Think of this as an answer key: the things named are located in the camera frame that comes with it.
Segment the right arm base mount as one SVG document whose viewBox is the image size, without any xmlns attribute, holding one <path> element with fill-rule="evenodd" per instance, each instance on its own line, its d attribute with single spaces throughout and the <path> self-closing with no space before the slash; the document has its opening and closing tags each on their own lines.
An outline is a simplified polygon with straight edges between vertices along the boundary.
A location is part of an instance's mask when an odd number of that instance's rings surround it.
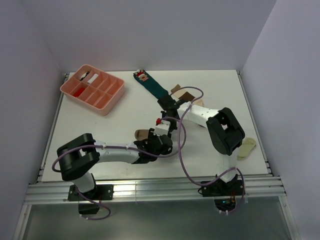
<svg viewBox="0 0 320 240">
<path fill-rule="evenodd" d="M 224 182 L 218 179 L 215 183 L 201 186 L 198 193 L 203 197 L 214 197 L 215 207 L 219 212 L 229 213 L 237 207 L 236 197 L 245 197 L 245 187 L 242 180 L 236 175 L 231 181 Z"/>
</svg>

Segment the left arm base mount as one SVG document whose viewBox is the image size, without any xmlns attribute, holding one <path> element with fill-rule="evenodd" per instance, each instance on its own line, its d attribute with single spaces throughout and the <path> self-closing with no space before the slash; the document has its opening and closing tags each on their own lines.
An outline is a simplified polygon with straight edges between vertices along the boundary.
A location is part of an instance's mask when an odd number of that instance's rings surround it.
<svg viewBox="0 0 320 240">
<path fill-rule="evenodd" d="M 88 192 L 84 192 L 81 194 L 89 200 L 99 202 L 102 201 L 110 201 L 113 199 L 114 186 L 112 184 L 98 184 L 95 185 L 93 190 Z M 83 198 L 75 185 L 71 185 L 68 192 L 67 200 L 69 202 L 81 202 L 86 199 Z M 78 212 L 82 215 L 95 215 L 98 213 L 100 206 L 94 203 L 79 203 L 78 204 Z"/>
</svg>

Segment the cream yellow sock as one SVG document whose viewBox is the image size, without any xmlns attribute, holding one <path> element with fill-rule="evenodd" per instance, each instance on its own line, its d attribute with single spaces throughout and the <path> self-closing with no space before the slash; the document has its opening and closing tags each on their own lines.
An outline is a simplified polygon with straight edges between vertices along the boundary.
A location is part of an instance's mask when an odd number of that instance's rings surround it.
<svg viewBox="0 0 320 240">
<path fill-rule="evenodd" d="M 247 137 L 243 142 L 242 145 L 240 146 L 237 154 L 237 159 L 238 160 L 243 160 L 246 159 L 253 149 L 256 147 L 257 142 L 255 139 L 251 137 Z"/>
</svg>

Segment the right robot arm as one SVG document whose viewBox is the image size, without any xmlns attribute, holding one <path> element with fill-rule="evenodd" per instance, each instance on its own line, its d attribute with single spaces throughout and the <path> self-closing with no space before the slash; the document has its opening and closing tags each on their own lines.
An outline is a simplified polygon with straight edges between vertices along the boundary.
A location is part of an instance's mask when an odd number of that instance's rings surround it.
<svg viewBox="0 0 320 240">
<path fill-rule="evenodd" d="M 187 120 L 208 130 L 214 149 L 221 155 L 217 172 L 220 180 L 216 189 L 222 195 L 229 194 L 234 188 L 232 181 L 237 175 L 238 152 L 245 138 L 245 132 L 231 109 L 205 108 L 183 99 L 176 101 L 170 95 L 158 99 L 157 103 L 163 109 L 164 118 Z"/>
</svg>

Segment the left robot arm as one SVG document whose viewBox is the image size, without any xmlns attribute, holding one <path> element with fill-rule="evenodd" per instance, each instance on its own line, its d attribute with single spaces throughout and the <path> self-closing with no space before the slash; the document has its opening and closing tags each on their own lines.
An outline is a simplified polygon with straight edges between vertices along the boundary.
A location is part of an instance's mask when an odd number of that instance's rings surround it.
<svg viewBox="0 0 320 240">
<path fill-rule="evenodd" d="M 147 164 L 172 153 L 173 141 L 169 131 L 159 133 L 151 128 L 147 138 L 129 144 L 109 145 L 96 141 L 91 133 L 84 133 L 57 150 L 52 170 L 62 180 L 72 182 L 86 200 L 96 197 L 98 188 L 90 169 L 98 163 Z"/>
</svg>

